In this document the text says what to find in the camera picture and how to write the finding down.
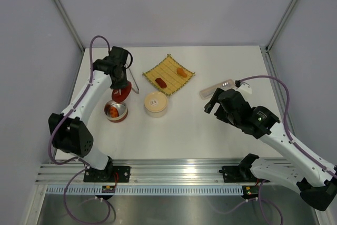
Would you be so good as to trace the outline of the orange spotted food piece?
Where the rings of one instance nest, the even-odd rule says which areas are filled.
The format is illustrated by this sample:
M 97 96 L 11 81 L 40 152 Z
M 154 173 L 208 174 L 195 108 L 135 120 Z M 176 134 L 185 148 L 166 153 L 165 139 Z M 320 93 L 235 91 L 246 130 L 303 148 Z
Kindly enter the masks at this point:
M 110 117 L 111 118 L 117 118 L 117 117 L 119 117 L 118 109 L 115 108 L 114 106 L 110 107 L 109 113 L 110 113 Z

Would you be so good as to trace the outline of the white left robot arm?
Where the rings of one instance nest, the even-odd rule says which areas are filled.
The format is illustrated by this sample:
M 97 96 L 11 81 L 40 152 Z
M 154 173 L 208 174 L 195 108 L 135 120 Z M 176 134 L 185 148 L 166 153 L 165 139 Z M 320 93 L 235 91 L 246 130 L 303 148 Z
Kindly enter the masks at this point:
M 94 147 L 94 138 L 87 128 L 90 116 L 107 89 L 127 88 L 126 70 L 132 65 L 132 54 L 121 47 L 113 46 L 103 59 L 90 61 L 88 81 L 60 114 L 51 114 L 48 119 L 51 139 L 49 148 L 73 155 L 85 166 L 85 182 L 117 182 L 122 174 L 114 168 L 113 160 Z

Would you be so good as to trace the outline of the red round lid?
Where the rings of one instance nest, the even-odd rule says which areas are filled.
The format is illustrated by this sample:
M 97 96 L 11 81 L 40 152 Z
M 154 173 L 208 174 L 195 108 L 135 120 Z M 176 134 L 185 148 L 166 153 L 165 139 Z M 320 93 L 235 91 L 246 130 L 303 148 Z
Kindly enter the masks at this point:
M 111 94 L 111 98 L 114 102 L 121 103 L 126 100 L 132 89 L 131 82 L 127 82 L 127 86 L 123 89 L 114 89 Z

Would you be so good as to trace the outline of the metal serving tongs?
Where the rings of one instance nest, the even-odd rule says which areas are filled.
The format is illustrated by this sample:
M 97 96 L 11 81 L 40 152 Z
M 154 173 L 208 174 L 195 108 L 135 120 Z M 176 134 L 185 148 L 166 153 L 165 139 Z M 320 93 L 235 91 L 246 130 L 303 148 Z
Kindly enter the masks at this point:
M 127 76 L 128 76 L 128 80 L 131 83 L 131 90 L 135 93 L 135 94 L 139 94 L 140 93 L 140 89 L 139 86 L 137 84 L 136 78 L 133 74 L 132 68 L 131 68 L 131 60 L 127 60 L 126 62 L 126 72 L 127 72 Z

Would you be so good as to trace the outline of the dark red meat slice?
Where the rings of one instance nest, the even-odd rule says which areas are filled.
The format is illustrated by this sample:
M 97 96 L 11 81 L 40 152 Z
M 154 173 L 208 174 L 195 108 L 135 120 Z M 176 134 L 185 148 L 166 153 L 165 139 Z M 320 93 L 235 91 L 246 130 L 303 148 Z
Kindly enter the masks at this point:
M 155 79 L 155 82 L 159 85 L 160 88 L 164 89 L 167 87 L 167 84 L 165 83 L 165 81 L 163 79 L 161 79 L 160 77 Z

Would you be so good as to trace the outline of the beige steel lunch container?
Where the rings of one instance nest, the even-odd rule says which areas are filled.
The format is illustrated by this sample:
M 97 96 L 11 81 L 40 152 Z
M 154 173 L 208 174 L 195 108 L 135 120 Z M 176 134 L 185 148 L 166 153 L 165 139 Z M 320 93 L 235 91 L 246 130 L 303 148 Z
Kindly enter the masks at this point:
M 144 105 L 145 112 L 152 118 L 161 118 L 167 113 L 167 105 Z

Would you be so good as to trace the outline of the cream round lid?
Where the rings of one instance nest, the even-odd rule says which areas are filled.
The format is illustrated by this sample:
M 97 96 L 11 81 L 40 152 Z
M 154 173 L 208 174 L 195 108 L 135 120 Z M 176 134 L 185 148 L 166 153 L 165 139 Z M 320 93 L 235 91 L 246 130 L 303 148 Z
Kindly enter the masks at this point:
M 144 105 L 146 104 L 151 104 L 151 105 L 167 105 L 168 104 L 168 99 L 166 95 L 162 92 L 152 92 L 149 93 L 145 100 L 144 100 Z

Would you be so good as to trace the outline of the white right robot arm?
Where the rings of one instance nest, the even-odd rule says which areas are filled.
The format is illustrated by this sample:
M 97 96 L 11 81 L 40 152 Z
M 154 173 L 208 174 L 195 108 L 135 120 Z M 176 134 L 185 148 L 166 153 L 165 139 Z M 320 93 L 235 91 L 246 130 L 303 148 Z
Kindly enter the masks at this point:
M 273 164 L 249 153 L 234 169 L 223 166 L 225 182 L 266 180 L 298 193 L 305 203 L 325 211 L 336 197 L 336 166 L 320 158 L 293 135 L 287 135 L 283 123 L 263 106 L 251 107 L 234 89 L 217 88 L 204 107 L 210 113 L 214 106 L 218 120 L 240 129 L 281 154 L 292 168 Z

